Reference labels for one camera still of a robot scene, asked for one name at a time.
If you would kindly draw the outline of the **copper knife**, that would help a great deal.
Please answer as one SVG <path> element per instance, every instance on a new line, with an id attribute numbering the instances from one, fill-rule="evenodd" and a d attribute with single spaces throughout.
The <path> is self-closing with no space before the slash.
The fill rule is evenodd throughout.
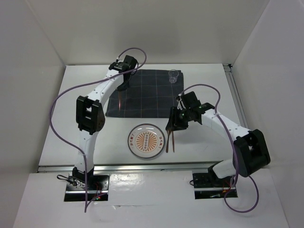
<path id="1" fill-rule="evenodd" d="M 171 139 L 172 139 L 172 151 L 175 152 L 174 131 L 171 132 Z"/>

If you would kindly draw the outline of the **copper fork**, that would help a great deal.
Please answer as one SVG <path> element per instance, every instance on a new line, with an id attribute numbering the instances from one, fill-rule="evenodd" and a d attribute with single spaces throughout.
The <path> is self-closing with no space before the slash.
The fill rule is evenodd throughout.
<path id="1" fill-rule="evenodd" d="M 122 94 L 121 91 L 118 91 L 118 111 L 121 110 Z"/>

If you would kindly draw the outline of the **dark grey checked cloth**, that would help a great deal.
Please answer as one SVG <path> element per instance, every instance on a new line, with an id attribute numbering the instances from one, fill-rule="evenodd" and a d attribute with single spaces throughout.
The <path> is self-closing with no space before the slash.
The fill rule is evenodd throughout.
<path id="1" fill-rule="evenodd" d="M 181 70 L 175 84 L 169 82 L 169 70 L 143 69 L 130 80 L 122 91 L 121 110 L 118 111 L 118 91 L 108 100 L 107 117 L 114 118 L 168 118 L 172 106 L 177 106 L 177 95 L 184 90 Z"/>

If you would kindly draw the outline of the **patterned glass plate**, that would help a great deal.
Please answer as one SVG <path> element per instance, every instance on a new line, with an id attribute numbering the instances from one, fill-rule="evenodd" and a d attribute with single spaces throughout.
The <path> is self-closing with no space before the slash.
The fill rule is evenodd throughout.
<path id="1" fill-rule="evenodd" d="M 128 148 L 137 158 L 154 159 L 161 154 L 165 146 L 165 136 L 162 130 L 153 124 L 135 126 L 127 138 Z"/>

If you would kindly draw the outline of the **clear plastic cup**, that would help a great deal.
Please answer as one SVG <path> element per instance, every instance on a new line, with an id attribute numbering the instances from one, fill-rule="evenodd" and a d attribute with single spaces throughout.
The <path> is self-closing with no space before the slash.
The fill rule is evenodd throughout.
<path id="1" fill-rule="evenodd" d="M 169 71 L 168 75 L 169 75 L 169 82 L 171 84 L 175 84 L 179 76 L 179 71 L 176 69 L 172 69 Z"/>

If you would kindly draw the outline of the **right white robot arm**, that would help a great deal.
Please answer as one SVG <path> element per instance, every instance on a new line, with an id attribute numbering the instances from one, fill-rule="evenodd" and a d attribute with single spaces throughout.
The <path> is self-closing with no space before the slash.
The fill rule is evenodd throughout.
<path id="1" fill-rule="evenodd" d="M 212 129 L 232 146 L 231 159 L 208 168 L 210 185 L 218 186 L 224 178 L 236 175 L 249 177 L 271 162 L 264 135 L 259 129 L 250 130 L 238 125 L 210 103 L 201 103 L 194 92 L 180 94 L 176 99 L 178 105 L 171 107 L 165 128 L 169 137 L 174 131 L 186 130 L 189 122 L 193 121 Z"/>

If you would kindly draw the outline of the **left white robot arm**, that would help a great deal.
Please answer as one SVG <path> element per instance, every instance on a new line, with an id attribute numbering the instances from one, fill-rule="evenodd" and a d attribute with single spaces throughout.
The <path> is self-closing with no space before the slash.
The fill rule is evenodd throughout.
<path id="1" fill-rule="evenodd" d="M 117 88 L 127 89 L 132 73 L 115 78 L 113 76 L 133 70 L 136 66 L 138 66 L 138 61 L 129 55 L 126 55 L 123 61 L 113 62 L 105 76 L 106 80 L 87 96 L 79 96 L 76 100 L 76 123 L 80 130 L 79 147 L 82 152 L 77 157 L 72 176 L 77 179 L 78 186 L 84 190 L 91 188 L 95 182 L 93 156 L 96 138 L 105 124 L 103 107 Z"/>

